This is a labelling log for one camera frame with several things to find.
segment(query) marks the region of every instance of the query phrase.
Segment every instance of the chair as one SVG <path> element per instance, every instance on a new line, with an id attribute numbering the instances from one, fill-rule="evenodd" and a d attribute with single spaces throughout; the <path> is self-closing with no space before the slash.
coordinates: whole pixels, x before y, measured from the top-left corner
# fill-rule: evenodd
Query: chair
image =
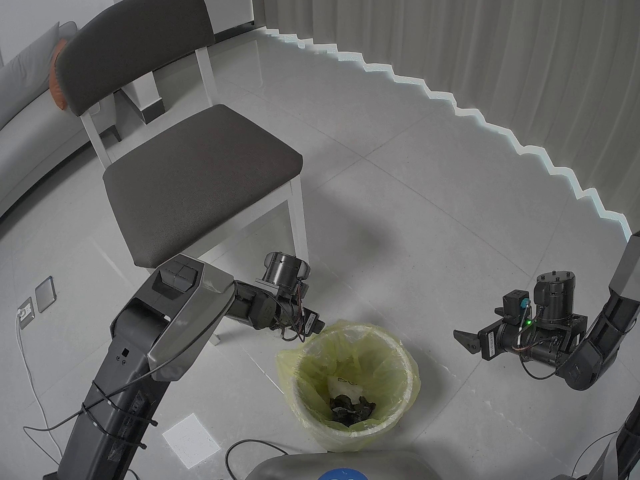
<path id="1" fill-rule="evenodd" d="M 218 103 L 204 0 L 123 0 L 83 27 L 56 61 L 69 108 L 100 162 L 109 203 L 140 267 L 179 252 L 199 257 L 285 201 L 296 255 L 308 261 L 302 156 Z M 140 76 L 195 51 L 210 107 L 111 162 L 89 108 Z"/>

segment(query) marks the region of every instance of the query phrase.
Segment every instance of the blue circle logo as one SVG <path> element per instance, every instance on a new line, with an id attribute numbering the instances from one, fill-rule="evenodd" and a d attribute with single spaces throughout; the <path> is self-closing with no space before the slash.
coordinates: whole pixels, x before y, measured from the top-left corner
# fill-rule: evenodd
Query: blue circle logo
<path id="1" fill-rule="evenodd" d="M 347 468 L 327 471 L 318 480 L 367 480 L 367 477 L 355 469 Z"/>

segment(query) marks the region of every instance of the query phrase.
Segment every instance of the trash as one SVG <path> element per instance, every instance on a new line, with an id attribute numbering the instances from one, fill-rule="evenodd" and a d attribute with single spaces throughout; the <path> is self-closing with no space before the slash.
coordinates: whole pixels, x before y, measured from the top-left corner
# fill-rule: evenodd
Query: trash
<path id="1" fill-rule="evenodd" d="M 276 363 L 288 404 L 328 451 L 361 450 L 395 427 L 420 391 L 409 352 L 372 324 L 339 321 L 299 348 L 279 352 Z M 338 407 L 347 411 L 339 410 L 340 417 L 366 418 L 334 421 Z"/>

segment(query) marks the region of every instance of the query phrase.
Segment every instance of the tiled floor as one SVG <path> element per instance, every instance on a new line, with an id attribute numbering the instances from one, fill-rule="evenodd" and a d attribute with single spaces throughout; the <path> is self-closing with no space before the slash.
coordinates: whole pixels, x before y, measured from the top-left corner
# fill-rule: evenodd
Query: tiled floor
<path id="1" fill-rule="evenodd" d="M 574 392 L 559 378 L 536 382 L 512 356 L 490 363 L 467 354 L 454 328 L 478 330 L 514 288 L 537 273 L 576 272 L 576 312 L 592 319 L 625 240 L 591 202 L 537 157 L 517 156 L 505 137 L 457 117 L 450 103 L 388 73 L 366 72 L 309 42 L 254 31 L 211 48 L 221 98 L 304 156 L 302 171 L 312 261 L 306 305 L 332 323 L 370 321 L 397 334 L 420 366 L 422 391 L 400 425 L 374 444 L 420 452 L 444 480 L 549 479 L 569 473 L 593 439 L 615 430 L 640 393 L 640 351 L 629 337 L 596 386 Z M 119 157 L 205 107 L 193 56 L 156 73 L 168 112 L 142 125 L 118 100 Z M 23 332 L 37 392 L 56 422 L 84 398 L 109 343 L 109 323 L 144 269 L 132 265 L 101 180 L 85 149 L 0 221 L 0 478 L 33 479 L 55 469 L 22 434 L 40 426 L 15 343 L 15 311 L 46 276 L 57 302 Z M 252 281 L 272 250 L 293 252 L 287 212 L 204 256 Z M 269 438 L 292 451 L 319 451 L 277 389 L 270 332 L 224 321 L 171 386 L 132 464 L 143 480 L 227 478 L 223 452 L 186 470 L 162 432 L 191 412 L 222 450 Z M 64 446 L 71 430 L 54 432 Z M 36 436 L 50 451 L 46 435 Z M 580 462 L 586 472 L 604 444 Z M 261 449 L 238 451 L 241 477 Z"/>

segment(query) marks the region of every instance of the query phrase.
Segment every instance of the curtain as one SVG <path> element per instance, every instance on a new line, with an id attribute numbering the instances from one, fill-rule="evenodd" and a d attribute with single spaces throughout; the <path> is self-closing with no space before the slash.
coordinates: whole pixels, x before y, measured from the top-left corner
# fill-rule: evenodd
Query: curtain
<path id="1" fill-rule="evenodd" d="M 640 0 L 264 0 L 264 17 L 451 92 L 640 228 Z"/>

